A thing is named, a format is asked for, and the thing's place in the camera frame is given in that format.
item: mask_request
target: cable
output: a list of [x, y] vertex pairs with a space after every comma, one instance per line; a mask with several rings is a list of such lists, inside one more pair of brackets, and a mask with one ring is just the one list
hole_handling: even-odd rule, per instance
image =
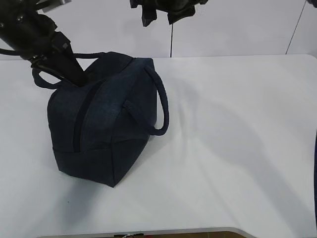
[[7, 55], [7, 56], [23, 56], [32, 53], [31, 50], [28, 51], [12, 51], [12, 50], [5, 50], [0, 48], [0, 54], [1, 55]]

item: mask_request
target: white wall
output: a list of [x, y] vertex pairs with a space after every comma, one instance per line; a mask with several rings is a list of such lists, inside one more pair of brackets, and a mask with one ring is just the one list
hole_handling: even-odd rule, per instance
[[[48, 13], [76, 52], [169, 57], [171, 26], [166, 14], [159, 13], [159, 21], [147, 28], [142, 25], [141, 15], [141, 8], [131, 9], [129, 0], [73, 0]], [[0, 48], [9, 49], [4, 42], [0, 42]]]
[[285, 54], [305, 0], [210, 0], [174, 25], [173, 56]]
[[306, 4], [288, 54], [310, 54], [317, 57], [317, 9]]
[[[173, 27], [173, 56], [285, 54], [305, 0], [209, 0]], [[144, 28], [141, 8], [129, 0], [73, 0], [48, 15], [76, 52], [117, 51], [169, 57], [166, 13]], [[317, 55], [317, 9], [307, 4], [289, 53]], [[1, 48], [8, 46], [0, 42]], [[19, 59], [1, 56], [0, 59]]]

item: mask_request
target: navy duffel bag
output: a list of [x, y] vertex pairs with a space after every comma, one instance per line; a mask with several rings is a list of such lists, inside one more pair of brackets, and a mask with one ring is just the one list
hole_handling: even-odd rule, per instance
[[[165, 88], [152, 59], [119, 53], [77, 54], [96, 58], [88, 83], [50, 84], [34, 69], [35, 83], [56, 89], [48, 104], [53, 151], [60, 171], [114, 187], [129, 171], [150, 135], [164, 135], [169, 125]], [[157, 93], [164, 123], [157, 121]]]

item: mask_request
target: bag handle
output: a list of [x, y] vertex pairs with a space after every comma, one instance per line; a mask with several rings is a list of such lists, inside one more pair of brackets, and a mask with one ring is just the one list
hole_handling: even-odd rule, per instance
[[[75, 58], [77, 58], [77, 59], [97, 59], [97, 58], [100, 58], [100, 57], [102, 57], [104, 55], [105, 55], [104, 52], [92, 53], [92, 54], [74, 54]], [[46, 80], [44, 80], [40, 76], [40, 73], [42, 71], [43, 70], [40, 70], [38, 68], [32, 69], [32, 75], [33, 75], [34, 83], [35, 83], [36, 86], [38, 86], [40, 88], [57, 89], [59, 86], [62, 85], [62, 81], [58, 82], [58, 83], [55, 83], [55, 84], [52, 84], [52, 83], [49, 83]], [[46, 72], [46, 73], [54, 76], [55, 78], [58, 78], [59, 80], [63, 80], [63, 78], [59, 77], [57, 74], [54, 74], [53, 72]]]
[[149, 76], [153, 80], [158, 91], [158, 95], [159, 95], [160, 102], [163, 107], [163, 113], [164, 113], [163, 127], [161, 129], [156, 129], [154, 126], [150, 125], [147, 119], [144, 117], [144, 115], [140, 111], [140, 109], [131, 101], [126, 100], [125, 103], [123, 104], [123, 107], [132, 115], [132, 117], [136, 120], [138, 125], [142, 127], [149, 135], [164, 135], [167, 132], [167, 129], [169, 126], [169, 111], [168, 111], [167, 94], [166, 94], [162, 79], [160, 78], [158, 73], [156, 73], [155, 70], [153, 70], [149, 66], [145, 67], [145, 71], [149, 74]]

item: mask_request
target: white table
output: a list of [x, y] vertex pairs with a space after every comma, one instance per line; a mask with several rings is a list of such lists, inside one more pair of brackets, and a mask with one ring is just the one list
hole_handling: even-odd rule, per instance
[[51, 91], [33, 85], [28, 62], [0, 61], [0, 237], [316, 237], [317, 60], [155, 64], [169, 95], [170, 129], [150, 140], [113, 189], [58, 171], [46, 116]]

